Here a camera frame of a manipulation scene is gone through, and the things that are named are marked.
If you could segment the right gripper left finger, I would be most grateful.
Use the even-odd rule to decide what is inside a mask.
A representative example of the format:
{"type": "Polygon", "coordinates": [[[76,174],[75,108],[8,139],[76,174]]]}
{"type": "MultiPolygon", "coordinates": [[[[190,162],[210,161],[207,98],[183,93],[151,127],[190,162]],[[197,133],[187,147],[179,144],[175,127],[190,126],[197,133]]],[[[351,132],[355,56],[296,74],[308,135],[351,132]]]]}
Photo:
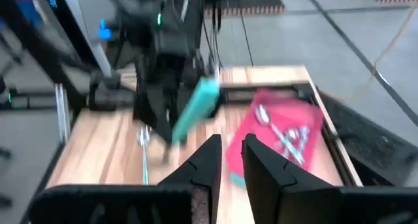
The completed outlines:
{"type": "Polygon", "coordinates": [[[216,224],[221,185],[221,135],[209,137],[183,164],[159,184],[189,184],[205,190],[209,224],[216,224]]]}

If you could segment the small blue object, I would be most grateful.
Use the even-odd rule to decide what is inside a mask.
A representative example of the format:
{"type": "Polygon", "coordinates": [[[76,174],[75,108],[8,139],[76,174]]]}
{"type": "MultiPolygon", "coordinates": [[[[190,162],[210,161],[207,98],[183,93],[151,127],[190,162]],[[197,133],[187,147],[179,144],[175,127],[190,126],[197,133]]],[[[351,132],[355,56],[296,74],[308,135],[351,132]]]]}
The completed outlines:
{"type": "Polygon", "coordinates": [[[101,20],[99,24],[98,36],[101,40],[110,40],[113,36],[112,23],[101,20]]]}

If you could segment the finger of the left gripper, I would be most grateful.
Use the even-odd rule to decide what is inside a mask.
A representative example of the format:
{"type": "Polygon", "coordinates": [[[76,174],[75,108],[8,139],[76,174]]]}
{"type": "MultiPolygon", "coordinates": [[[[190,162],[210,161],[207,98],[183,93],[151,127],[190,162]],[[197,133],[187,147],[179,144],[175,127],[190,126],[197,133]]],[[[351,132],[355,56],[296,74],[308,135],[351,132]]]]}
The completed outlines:
{"type": "Polygon", "coordinates": [[[170,123],[167,120],[168,99],[163,88],[148,87],[137,90],[135,118],[149,125],[165,142],[170,142],[170,123]]]}
{"type": "Polygon", "coordinates": [[[162,87],[157,88],[160,107],[157,110],[157,132],[167,144],[172,144],[174,126],[179,118],[178,94],[162,87]]]}

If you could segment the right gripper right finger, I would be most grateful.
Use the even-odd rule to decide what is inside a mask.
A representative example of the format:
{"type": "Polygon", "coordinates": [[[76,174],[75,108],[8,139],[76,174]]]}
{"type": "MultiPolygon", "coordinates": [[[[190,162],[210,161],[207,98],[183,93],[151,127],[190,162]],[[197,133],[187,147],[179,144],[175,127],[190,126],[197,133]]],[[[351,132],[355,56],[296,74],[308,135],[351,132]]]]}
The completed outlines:
{"type": "Polygon", "coordinates": [[[335,224],[338,189],[294,163],[249,149],[244,175],[255,224],[335,224]]]}

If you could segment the pink plastic bin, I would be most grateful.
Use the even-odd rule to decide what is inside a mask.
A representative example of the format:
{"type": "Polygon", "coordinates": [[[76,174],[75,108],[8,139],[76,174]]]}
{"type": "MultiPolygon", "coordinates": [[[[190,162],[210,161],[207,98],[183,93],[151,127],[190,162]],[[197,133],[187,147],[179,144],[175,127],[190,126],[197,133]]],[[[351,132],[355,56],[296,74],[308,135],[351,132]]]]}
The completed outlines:
{"type": "Polygon", "coordinates": [[[269,89],[260,89],[238,126],[231,145],[227,150],[227,166],[233,173],[244,177],[248,168],[248,156],[251,146],[261,146],[267,153],[294,163],[305,171],[310,171],[323,126],[323,113],[318,106],[295,97],[285,96],[269,89]],[[310,133],[306,144],[295,144],[302,154],[304,163],[300,165],[292,155],[286,159],[276,145],[280,141],[268,125],[261,125],[255,115],[255,107],[261,104],[268,111],[272,123],[283,133],[288,129],[308,126],[310,133]]]}

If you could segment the teal-handled silver spoon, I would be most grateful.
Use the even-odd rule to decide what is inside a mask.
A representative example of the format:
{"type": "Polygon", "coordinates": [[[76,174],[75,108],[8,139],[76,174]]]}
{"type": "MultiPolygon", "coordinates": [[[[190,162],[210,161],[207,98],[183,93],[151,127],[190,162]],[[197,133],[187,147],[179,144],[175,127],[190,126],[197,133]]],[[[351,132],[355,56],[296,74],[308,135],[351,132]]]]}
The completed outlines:
{"type": "Polygon", "coordinates": [[[183,109],[172,131],[172,143],[183,140],[187,132],[198,122],[208,117],[215,109],[220,96],[219,81],[201,78],[183,109]]]}
{"type": "Polygon", "coordinates": [[[241,187],[242,189],[246,189],[245,179],[242,176],[240,176],[239,174],[231,172],[229,174],[229,177],[230,177],[232,183],[241,187]]]}

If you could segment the silver metal post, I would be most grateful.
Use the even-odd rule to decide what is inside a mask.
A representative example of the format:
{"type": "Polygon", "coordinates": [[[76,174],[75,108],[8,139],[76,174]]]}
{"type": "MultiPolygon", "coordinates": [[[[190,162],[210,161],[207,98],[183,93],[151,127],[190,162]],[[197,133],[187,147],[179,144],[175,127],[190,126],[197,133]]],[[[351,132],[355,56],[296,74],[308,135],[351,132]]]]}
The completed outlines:
{"type": "Polygon", "coordinates": [[[71,133],[67,93],[62,84],[55,84],[56,106],[60,141],[66,144],[71,133]]]}

